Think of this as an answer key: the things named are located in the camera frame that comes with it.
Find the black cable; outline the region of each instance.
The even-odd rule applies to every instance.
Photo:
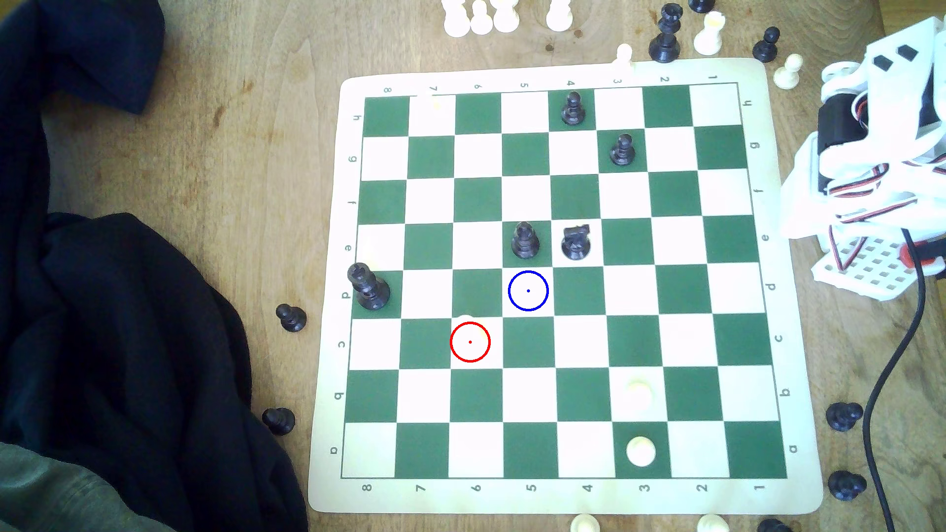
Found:
[[[906,249],[910,252],[910,258],[913,260],[913,267],[917,272],[917,289],[920,291],[917,295],[917,312],[913,315],[913,321],[910,322],[910,328],[906,330],[900,345],[893,352],[890,361],[887,362],[884,371],[881,371],[874,389],[870,391],[870,398],[867,400],[867,406],[864,407],[864,454],[867,456],[867,468],[870,470],[870,478],[874,481],[874,488],[877,489],[877,501],[881,504],[881,511],[884,513],[887,532],[894,532],[893,516],[890,515],[890,506],[887,504],[884,486],[881,484],[881,474],[877,471],[877,464],[874,463],[874,450],[870,445],[870,416],[874,413],[874,405],[877,398],[881,395],[881,388],[884,387],[886,380],[893,372],[893,368],[900,361],[906,347],[913,340],[913,335],[917,333],[920,327],[920,320],[923,318],[923,310],[926,308],[926,279],[923,277],[923,266],[920,264],[920,256],[917,253],[917,246],[910,237],[910,232],[903,229],[903,238],[906,240]]]

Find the captured chess piece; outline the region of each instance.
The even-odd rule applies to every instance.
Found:
[[[348,280],[355,289],[355,300],[367,310],[378,310],[391,299],[391,287],[363,262],[348,267]]]
[[[273,434],[284,436],[295,427],[295,414],[289,408],[267,408],[263,411],[263,424]]]
[[[825,411],[828,425],[839,433],[854,428],[857,420],[864,416],[864,408],[856,402],[836,402]]]
[[[864,477],[850,471],[838,470],[828,477],[828,491],[838,501],[852,501],[867,489]]]
[[[306,326],[306,311],[283,303],[276,307],[279,323],[289,332],[299,332]]]

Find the wooden table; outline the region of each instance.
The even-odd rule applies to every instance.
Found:
[[[307,486],[319,361],[325,246],[339,87],[355,76],[609,62],[630,43],[637,59],[656,33],[658,0],[577,0],[573,31],[545,28],[548,0],[522,0],[511,34],[451,39],[439,3],[411,0],[162,2],[166,54],[144,116],[56,98],[46,126],[53,167],[52,210],[99,216],[130,211],[176,245],[240,312],[253,353],[254,411],[290,407],[298,425],[282,438]],[[818,71],[860,60],[882,35],[869,0],[719,0],[728,16],[722,56],[748,57],[770,26],[781,57],[806,65],[793,91],[772,89],[780,167],[815,128]],[[686,9],[679,33],[693,57],[701,25]],[[774,63],[768,66],[771,72]],[[867,476],[860,430],[822,422],[836,400],[864,402],[900,341],[914,294],[890,303],[812,281],[814,239],[793,242],[805,347],[827,478]],[[931,288],[931,301],[937,301]],[[290,302],[309,325],[287,334],[273,314]],[[888,383],[874,442],[900,530],[946,530],[946,326],[938,308]],[[818,512],[788,522],[799,531],[881,530],[873,487],[850,503],[825,494]],[[310,511],[312,530],[566,530],[571,516],[335,515]],[[605,531],[692,530],[694,516],[600,516]],[[729,519],[755,530],[756,517]]]

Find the red circle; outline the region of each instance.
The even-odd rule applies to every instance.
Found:
[[[456,349],[453,348],[453,335],[456,334],[456,333],[457,333],[457,330],[459,330],[459,329],[460,329],[461,327],[463,327],[464,325],[475,325],[475,326],[481,328],[482,331],[486,333],[486,350],[482,353],[482,355],[480,355],[480,358],[473,359],[473,360],[465,359],[465,358],[461,357],[460,355],[458,355]],[[486,353],[489,352],[489,347],[490,347],[492,344],[493,344],[493,339],[490,338],[490,336],[489,336],[489,331],[486,330],[485,327],[483,327],[482,325],[480,325],[480,324],[478,324],[478,323],[476,323],[476,322],[463,322],[463,323],[461,323],[460,325],[458,325],[457,327],[453,328],[453,332],[450,333],[450,352],[453,353],[453,356],[457,357],[458,359],[460,359],[460,360],[462,360],[462,361],[464,361],[464,362],[476,362],[476,361],[482,360],[482,358],[486,356]]]

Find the black pawn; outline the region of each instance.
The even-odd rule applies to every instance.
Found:
[[[378,310],[391,299],[391,287],[363,262],[348,267],[348,280],[355,289],[355,300],[367,310]]]
[[[864,477],[850,471],[838,470],[828,477],[828,491],[838,501],[851,501],[867,489]]]
[[[289,332],[299,332],[306,326],[306,311],[283,303],[276,307],[279,323]]]
[[[513,254],[519,258],[532,258],[538,253],[538,235],[528,222],[516,224],[512,248]]]
[[[864,409],[856,402],[836,402],[825,411],[828,425],[839,433],[854,428],[857,420],[864,416]]]
[[[263,411],[263,424],[273,434],[284,436],[295,427],[295,414],[289,408],[267,408]]]
[[[627,133],[618,135],[618,141],[611,148],[611,162],[619,167],[626,167],[634,162],[634,147],[631,145],[633,139]]]
[[[565,105],[562,106],[562,121],[570,126],[577,126],[585,121],[582,97],[575,91],[571,91],[565,96]]]
[[[777,27],[769,27],[762,35],[762,40],[752,46],[752,57],[761,62],[770,62],[779,55],[779,47],[775,43],[779,41],[781,32]]]
[[[562,239],[562,253],[572,260],[585,258],[591,250],[591,240],[588,239],[588,226],[566,227],[565,237]]]

